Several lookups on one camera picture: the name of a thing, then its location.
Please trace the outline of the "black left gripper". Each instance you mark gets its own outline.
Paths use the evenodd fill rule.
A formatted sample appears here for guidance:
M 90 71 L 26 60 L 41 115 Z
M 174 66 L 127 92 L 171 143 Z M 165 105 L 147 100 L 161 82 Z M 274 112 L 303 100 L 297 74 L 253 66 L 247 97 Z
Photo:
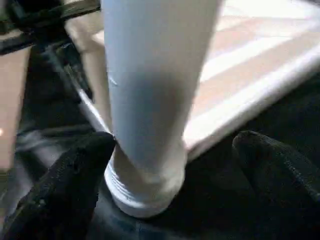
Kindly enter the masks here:
M 51 29 L 62 28 L 70 19 L 101 10 L 99 0 L 2 0 L 0 2 L 0 35 L 19 30 L 17 36 L 0 41 L 2 55 L 17 52 L 40 42 Z

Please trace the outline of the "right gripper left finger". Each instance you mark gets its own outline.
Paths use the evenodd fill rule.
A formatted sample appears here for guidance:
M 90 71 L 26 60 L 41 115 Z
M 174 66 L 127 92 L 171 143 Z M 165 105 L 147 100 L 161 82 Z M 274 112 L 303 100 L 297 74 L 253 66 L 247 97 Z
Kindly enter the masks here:
M 5 220 L 2 240 L 84 240 L 99 185 L 116 146 L 108 132 L 93 132 L 64 152 Z

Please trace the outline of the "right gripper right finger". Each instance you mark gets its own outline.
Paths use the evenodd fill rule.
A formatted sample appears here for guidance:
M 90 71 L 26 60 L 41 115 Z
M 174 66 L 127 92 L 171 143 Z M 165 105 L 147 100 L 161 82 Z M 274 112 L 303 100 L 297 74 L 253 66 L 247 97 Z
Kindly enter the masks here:
M 260 239 L 318 240 L 320 169 L 292 146 L 255 131 L 239 132 L 232 151 L 260 204 Z

